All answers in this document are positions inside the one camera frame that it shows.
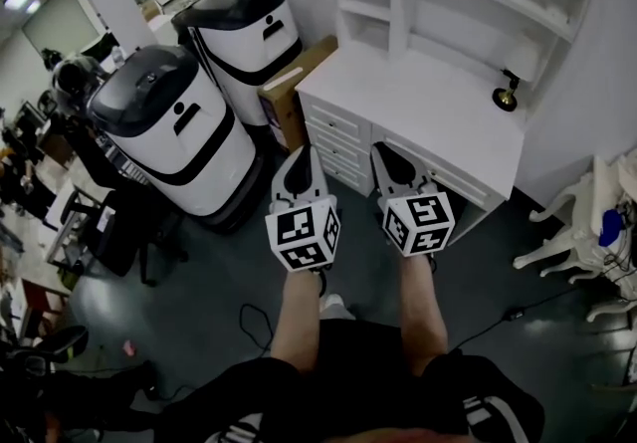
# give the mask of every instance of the blue object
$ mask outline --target blue object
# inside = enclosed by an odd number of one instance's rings
[[[619,233],[623,222],[621,215],[616,209],[609,209],[604,211],[604,216],[601,220],[601,236],[599,236],[599,246],[607,247],[619,238]]]

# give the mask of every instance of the white cube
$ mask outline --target white cube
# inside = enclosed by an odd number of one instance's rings
[[[266,217],[270,248],[290,272],[330,264],[340,222],[329,199]]]
[[[438,252],[456,220],[446,193],[387,199],[382,228],[404,257]]]

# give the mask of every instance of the desk lamp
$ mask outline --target desk lamp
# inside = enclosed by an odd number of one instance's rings
[[[497,88],[493,91],[494,103],[503,111],[513,112],[518,106],[514,96],[520,80],[532,82],[535,79],[539,63],[539,45],[525,35],[519,35],[516,43],[505,55],[505,68],[502,73],[511,79],[509,88]]]

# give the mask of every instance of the cardboard box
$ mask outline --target cardboard box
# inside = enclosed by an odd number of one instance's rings
[[[308,143],[303,110],[295,86],[337,48],[335,36],[323,38],[258,89],[270,129],[277,142],[289,152]]]

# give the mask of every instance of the white lampshade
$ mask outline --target white lampshade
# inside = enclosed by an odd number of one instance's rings
[[[505,67],[520,80],[532,82],[537,73],[540,53],[540,47],[535,41],[520,34],[505,55]]]

